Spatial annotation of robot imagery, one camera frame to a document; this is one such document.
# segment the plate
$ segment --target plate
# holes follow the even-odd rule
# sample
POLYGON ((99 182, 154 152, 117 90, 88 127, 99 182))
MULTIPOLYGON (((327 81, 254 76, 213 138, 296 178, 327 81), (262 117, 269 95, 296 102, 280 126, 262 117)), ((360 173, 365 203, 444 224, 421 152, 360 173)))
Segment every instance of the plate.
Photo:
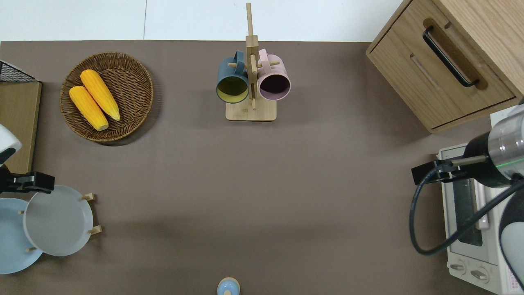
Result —
POLYGON ((27 202, 15 198, 0 198, 0 275, 28 268, 42 255, 36 249, 26 252, 33 245, 24 233, 24 211, 27 202))
POLYGON ((153 82, 147 69, 135 58, 121 52, 103 52, 76 65, 60 91, 60 110, 65 122, 77 135, 98 143, 118 141, 135 132, 146 120, 153 104, 153 82), (109 127, 96 131, 69 97, 69 89, 83 85, 80 73, 99 73, 118 105, 120 121, 105 114, 109 127))
POLYGON ((82 249, 91 229, 93 212, 88 202, 63 185, 55 185, 51 194, 36 193, 24 213, 27 238, 49 255, 67 256, 82 249))

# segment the wooden mug rack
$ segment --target wooden mug rack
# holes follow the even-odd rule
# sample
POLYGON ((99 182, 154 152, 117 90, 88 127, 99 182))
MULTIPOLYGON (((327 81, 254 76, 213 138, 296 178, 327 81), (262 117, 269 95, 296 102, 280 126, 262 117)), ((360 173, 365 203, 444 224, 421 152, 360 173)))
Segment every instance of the wooden mug rack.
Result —
MULTIPOLYGON (((226 118, 231 121, 274 121, 277 118, 277 102, 264 99, 260 96, 258 89, 257 69, 262 67, 257 64, 258 55, 258 36, 253 35, 253 20, 251 16, 251 3, 246 4, 247 8, 247 30, 246 36, 246 63, 247 80, 249 83, 249 97, 239 103, 226 103, 226 118)), ((230 67, 236 67, 235 63, 230 63, 230 67)))

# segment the mug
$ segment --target mug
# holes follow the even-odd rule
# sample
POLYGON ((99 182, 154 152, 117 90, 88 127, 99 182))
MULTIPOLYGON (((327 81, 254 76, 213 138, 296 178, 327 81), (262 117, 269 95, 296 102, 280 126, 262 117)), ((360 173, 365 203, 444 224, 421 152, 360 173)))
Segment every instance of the mug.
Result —
POLYGON ((288 95, 291 89, 288 73, 282 59, 276 55, 268 55, 265 49, 258 51, 260 55, 258 69, 258 89, 260 95, 267 100, 280 100, 288 95), (278 61, 278 65, 271 66, 269 63, 278 61))
POLYGON ((216 83, 216 95, 227 103, 243 101, 249 93, 247 70, 244 67, 244 53, 237 51, 235 57, 228 57, 219 65, 219 79, 216 83))

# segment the oven window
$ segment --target oven window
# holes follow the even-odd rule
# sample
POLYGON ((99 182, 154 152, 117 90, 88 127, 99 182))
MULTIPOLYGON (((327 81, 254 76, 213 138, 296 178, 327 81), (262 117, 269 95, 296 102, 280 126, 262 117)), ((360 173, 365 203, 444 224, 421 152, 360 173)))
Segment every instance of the oven window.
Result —
MULTIPOLYGON (((453 182, 453 195, 455 199, 455 218, 457 229, 475 213, 474 199, 475 186, 472 179, 458 180, 453 182)), ((471 226, 459 241, 473 246, 482 246, 482 232, 471 226)))

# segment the cutting board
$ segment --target cutting board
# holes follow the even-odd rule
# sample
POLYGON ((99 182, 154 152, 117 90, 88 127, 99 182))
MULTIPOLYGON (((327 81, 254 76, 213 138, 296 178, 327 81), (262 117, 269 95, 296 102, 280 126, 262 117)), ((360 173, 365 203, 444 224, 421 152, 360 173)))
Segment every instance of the cutting board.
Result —
POLYGON ((41 88, 41 82, 0 82, 0 124, 22 143, 5 163, 12 173, 31 171, 41 88))

